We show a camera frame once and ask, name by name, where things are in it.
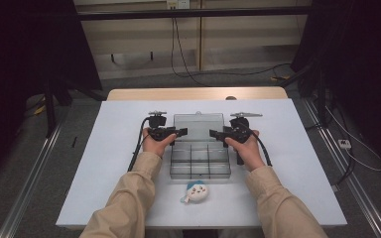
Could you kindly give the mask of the light wooden table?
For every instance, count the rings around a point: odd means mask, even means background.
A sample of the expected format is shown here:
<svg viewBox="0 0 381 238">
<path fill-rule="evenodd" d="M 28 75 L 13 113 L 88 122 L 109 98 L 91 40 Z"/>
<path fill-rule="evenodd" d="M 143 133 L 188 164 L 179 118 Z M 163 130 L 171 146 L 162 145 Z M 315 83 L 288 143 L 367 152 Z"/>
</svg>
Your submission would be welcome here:
<svg viewBox="0 0 381 238">
<path fill-rule="evenodd" d="M 107 100 L 223 100 L 227 96 L 234 96 L 237 99 L 285 99 L 288 97 L 285 89 L 279 86 L 184 87 L 113 89 L 109 92 Z"/>
</svg>

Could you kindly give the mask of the white plush toy blue cap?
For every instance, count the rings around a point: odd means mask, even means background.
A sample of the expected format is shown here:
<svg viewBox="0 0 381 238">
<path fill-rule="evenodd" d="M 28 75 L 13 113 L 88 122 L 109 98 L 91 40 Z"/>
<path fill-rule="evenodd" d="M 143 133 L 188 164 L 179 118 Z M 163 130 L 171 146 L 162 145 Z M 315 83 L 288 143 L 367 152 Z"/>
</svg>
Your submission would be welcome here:
<svg viewBox="0 0 381 238">
<path fill-rule="evenodd" d="M 202 180 L 195 180 L 187 184 L 186 195 L 181 198 L 181 203 L 200 202 L 207 197 L 207 185 Z"/>
</svg>

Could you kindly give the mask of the person's right hand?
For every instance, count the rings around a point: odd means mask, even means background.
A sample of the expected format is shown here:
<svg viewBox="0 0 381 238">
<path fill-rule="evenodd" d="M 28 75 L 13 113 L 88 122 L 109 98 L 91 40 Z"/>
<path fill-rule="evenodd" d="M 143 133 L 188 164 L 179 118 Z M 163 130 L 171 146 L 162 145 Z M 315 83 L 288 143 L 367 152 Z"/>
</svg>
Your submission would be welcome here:
<svg viewBox="0 0 381 238">
<path fill-rule="evenodd" d="M 225 139 L 225 143 L 240 155 L 248 172 L 265 166 L 258 146 L 258 136 L 259 132 L 254 130 L 245 143 L 239 143 L 231 138 Z"/>
</svg>

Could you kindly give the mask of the aluminium floor rail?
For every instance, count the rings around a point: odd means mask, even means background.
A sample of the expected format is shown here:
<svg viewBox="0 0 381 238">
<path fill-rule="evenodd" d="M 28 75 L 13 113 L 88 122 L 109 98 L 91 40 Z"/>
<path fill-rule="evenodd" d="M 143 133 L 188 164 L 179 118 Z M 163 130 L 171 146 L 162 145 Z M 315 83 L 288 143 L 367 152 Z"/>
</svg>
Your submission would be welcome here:
<svg viewBox="0 0 381 238">
<path fill-rule="evenodd" d="M 66 120 L 67 114 L 67 111 L 62 111 L 59 114 L 60 119 L 56 123 L 55 129 L 50 136 L 46 138 L 45 143 L 40 150 L 40 153 L 37 156 L 21 191 L 17 195 L 16 200 L 14 201 L 5 221 L 0 228 L 0 238 L 14 238 L 32 199 L 33 192 L 59 138 L 61 128 Z"/>
<path fill-rule="evenodd" d="M 338 166 L 338 169 L 344 174 L 348 166 L 348 159 L 345 157 L 342 150 L 337 145 L 336 140 L 332 137 L 331 132 L 327 128 L 319 126 L 317 130 Z M 344 181 L 349 187 L 375 236 L 381 238 L 381 214 L 368 196 L 361 182 L 358 180 L 355 173 L 352 173 Z"/>
</svg>

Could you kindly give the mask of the person's left hand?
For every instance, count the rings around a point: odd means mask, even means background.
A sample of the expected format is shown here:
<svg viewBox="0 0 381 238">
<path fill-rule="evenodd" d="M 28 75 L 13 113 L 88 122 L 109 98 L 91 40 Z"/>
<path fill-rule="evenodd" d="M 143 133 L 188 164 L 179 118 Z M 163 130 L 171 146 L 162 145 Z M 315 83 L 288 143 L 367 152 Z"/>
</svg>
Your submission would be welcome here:
<svg viewBox="0 0 381 238">
<path fill-rule="evenodd" d="M 157 156 L 161 158 L 163 154 L 165 153 L 165 149 L 176 140 L 177 135 L 172 134 L 172 135 L 169 135 L 163 141 L 156 141 L 149 135 L 148 128 L 145 128 L 143 130 L 143 137 L 144 137 L 142 142 L 143 151 L 156 154 Z"/>
</svg>

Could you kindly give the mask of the white wall socket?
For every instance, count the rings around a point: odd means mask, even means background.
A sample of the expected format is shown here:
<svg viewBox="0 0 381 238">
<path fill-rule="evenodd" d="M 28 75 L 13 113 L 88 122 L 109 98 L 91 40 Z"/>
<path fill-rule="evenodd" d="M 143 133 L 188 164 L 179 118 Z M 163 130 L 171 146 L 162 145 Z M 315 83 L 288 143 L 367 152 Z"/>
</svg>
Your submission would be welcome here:
<svg viewBox="0 0 381 238">
<path fill-rule="evenodd" d="M 166 0 L 167 8 L 170 10 L 174 9 L 189 9 L 191 7 L 190 0 Z"/>
</svg>

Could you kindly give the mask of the white table cover sheet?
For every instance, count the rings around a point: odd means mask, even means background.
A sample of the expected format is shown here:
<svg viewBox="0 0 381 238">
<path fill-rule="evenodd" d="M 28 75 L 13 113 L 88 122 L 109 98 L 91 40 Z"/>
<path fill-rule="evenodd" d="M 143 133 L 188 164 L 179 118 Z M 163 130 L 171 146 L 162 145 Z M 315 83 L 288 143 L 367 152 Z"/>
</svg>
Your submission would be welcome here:
<svg viewBox="0 0 381 238">
<path fill-rule="evenodd" d="M 252 100 L 125 100 L 106 101 L 99 110 L 57 224 L 80 229 L 102 208 L 119 178 L 126 173 L 142 120 L 152 111 L 167 117 L 195 112 L 220 113 L 230 120 L 249 115 L 260 132 L 281 183 L 308 207 L 322 226 L 346 222 L 318 156 L 290 99 Z M 233 164 L 228 179 L 211 179 L 207 199 L 182 203 L 187 184 L 170 177 L 170 160 L 156 180 L 156 198 L 147 215 L 150 229 L 221 229 L 257 227 L 256 202 L 245 185 L 247 173 Z"/>
</svg>

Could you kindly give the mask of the black metal stand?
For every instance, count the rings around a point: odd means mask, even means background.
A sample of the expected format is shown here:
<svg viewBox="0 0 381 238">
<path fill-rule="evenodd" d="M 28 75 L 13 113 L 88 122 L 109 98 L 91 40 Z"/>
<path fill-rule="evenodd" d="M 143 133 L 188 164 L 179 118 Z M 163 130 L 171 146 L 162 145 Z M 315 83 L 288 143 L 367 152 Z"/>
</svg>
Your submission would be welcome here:
<svg viewBox="0 0 381 238">
<path fill-rule="evenodd" d="M 68 92 L 68 84 L 62 79 L 47 79 L 44 82 L 44 92 L 48 121 L 47 138 L 50 138 L 57 127 L 54 99 L 56 99 L 61 106 L 70 106 L 72 98 Z"/>
</svg>

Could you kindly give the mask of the black curtain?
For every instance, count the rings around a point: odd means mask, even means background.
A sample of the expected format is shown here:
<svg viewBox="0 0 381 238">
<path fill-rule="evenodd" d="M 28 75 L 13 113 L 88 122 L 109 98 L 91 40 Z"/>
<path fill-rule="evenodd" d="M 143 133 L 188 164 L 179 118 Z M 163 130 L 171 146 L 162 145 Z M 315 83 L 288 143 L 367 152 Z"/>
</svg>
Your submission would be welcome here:
<svg viewBox="0 0 381 238">
<path fill-rule="evenodd" d="M 0 163 L 29 97 L 101 88 L 73 0 L 0 0 Z"/>
<path fill-rule="evenodd" d="M 381 157 L 381 0 L 312 0 L 292 62 L 317 60 L 330 90 Z"/>
</svg>

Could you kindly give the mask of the clear plastic compartment box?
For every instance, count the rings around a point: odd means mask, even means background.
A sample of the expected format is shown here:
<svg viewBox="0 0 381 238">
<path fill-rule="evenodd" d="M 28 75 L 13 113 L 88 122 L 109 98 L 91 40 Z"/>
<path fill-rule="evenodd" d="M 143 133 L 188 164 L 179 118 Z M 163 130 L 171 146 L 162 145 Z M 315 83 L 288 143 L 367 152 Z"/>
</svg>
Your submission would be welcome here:
<svg viewBox="0 0 381 238">
<path fill-rule="evenodd" d="M 221 132 L 222 113 L 176 114 L 174 125 L 188 133 L 178 137 L 172 147 L 172 179 L 228 179 L 231 176 L 228 150 L 209 132 Z"/>
</svg>

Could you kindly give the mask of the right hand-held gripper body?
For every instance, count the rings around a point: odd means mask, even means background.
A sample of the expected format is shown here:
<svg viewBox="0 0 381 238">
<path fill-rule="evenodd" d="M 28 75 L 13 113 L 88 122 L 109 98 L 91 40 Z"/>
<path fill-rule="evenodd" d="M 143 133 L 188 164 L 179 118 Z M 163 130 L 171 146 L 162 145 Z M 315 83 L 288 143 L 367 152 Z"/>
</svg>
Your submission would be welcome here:
<svg viewBox="0 0 381 238">
<path fill-rule="evenodd" d="M 232 119 L 230 121 L 230 124 L 239 132 L 240 135 L 244 135 L 246 137 L 246 141 L 253 134 L 254 130 L 251 130 L 249 128 L 248 121 L 246 119 L 242 119 L 241 117 L 238 117 L 238 118 Z"/>
</svg>

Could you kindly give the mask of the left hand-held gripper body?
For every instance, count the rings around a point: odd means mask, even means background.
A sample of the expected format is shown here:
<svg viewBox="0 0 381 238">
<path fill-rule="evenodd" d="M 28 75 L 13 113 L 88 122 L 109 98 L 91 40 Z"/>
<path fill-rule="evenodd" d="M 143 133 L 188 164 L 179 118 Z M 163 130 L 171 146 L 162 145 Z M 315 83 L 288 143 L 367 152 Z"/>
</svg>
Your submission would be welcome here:
<svg viewBox="0 0 381 238">
<path fill-rule="evenodd" d="M 175 127 L 166 127 L 167 118 L 163 111 L 153 111 L 149 113 L 149 135 L 156 141 L 161 142 L 172 134 L 176 134 Z"/>
</svg>

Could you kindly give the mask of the black horizontal metal bar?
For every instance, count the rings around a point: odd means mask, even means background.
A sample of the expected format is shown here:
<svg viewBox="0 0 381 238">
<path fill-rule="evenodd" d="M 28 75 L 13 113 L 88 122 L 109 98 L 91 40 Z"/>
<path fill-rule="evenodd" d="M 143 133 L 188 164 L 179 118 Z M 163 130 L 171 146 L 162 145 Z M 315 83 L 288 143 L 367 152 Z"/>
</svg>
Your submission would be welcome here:
<svg viewBox="0 0 381 238">
<path fill-rule="evenodd" d="M 169 19 L 200 17 L 240 17 L 240 16 L 282 16 L 306 15 L 314 8 L 296 7 L 263 7 L 263 8 L 230 8 L 230 9 L 187 9 L 187 10 L 148 10 L 120 12 L 78 12 L 81 21 L 102 20 L 135 20 L 135 19 Z"/>
</svg>

